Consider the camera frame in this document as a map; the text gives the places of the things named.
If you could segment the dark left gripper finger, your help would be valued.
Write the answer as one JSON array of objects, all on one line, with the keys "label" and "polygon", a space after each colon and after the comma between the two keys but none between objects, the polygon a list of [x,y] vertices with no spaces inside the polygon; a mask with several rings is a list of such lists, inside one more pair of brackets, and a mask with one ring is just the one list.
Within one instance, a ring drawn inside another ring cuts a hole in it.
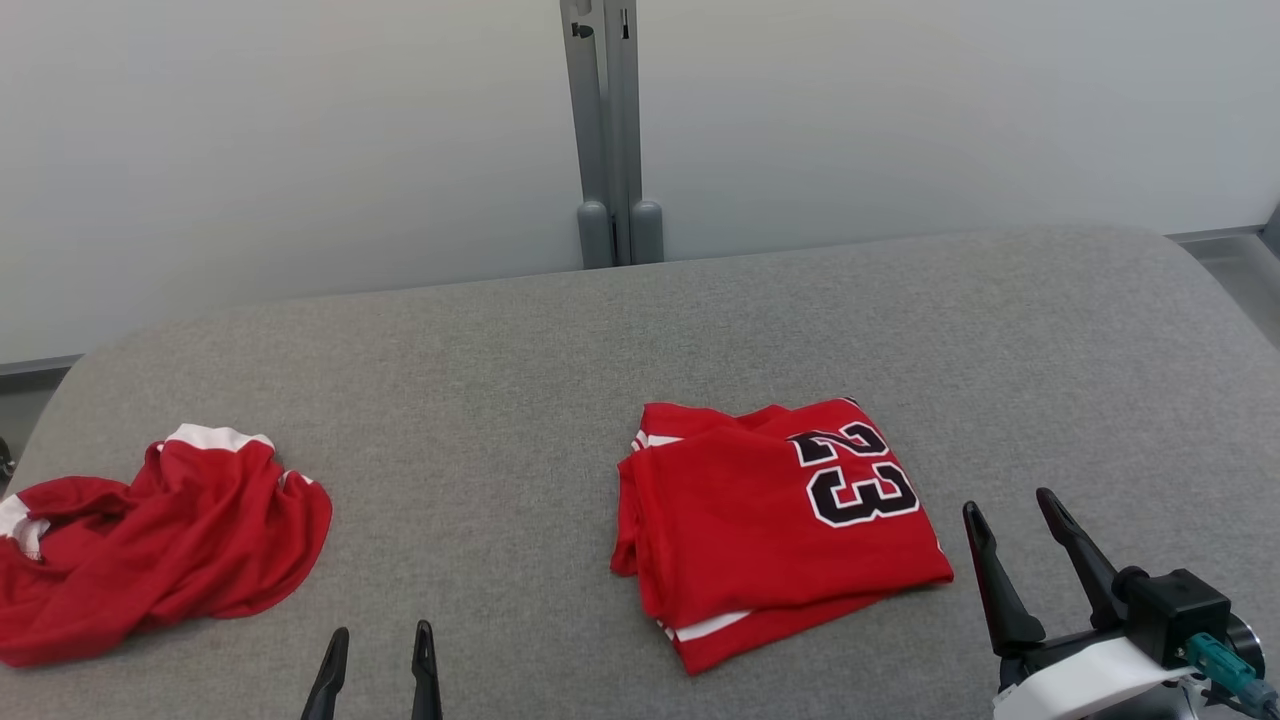
[{"label": "dark left gripper finger", "polygon": [[410,717],[413,720],[442,720],[442,697],[436,666],[433,626],[419,620],[415,629],[411,670],[415,679],[413,702]]},{"label": "dark left gripper finger", "polygon": [[346,682],[348,650],[349,630],[335,629],[305,702],[302,720],[333,720],[337,698]]}]

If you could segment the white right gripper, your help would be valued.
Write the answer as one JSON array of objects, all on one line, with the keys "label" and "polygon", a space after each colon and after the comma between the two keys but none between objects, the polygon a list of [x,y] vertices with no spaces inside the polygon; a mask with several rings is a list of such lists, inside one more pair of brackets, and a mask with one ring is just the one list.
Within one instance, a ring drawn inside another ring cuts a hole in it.
[{"label": "white right gripper", "polygon": [[[1117,570],[1050,488],[1036,501],[1053,539],[1066,551],[1097,632],[1120,628],[1126,605],[1112,593]],[[1000,659],[996,719],[1198,719],[1202,688],[1187,664],[1164,666],[1121,632],[1046,641],[998,556],[998,543],[977,502],[963,505],[992,651]]]}]

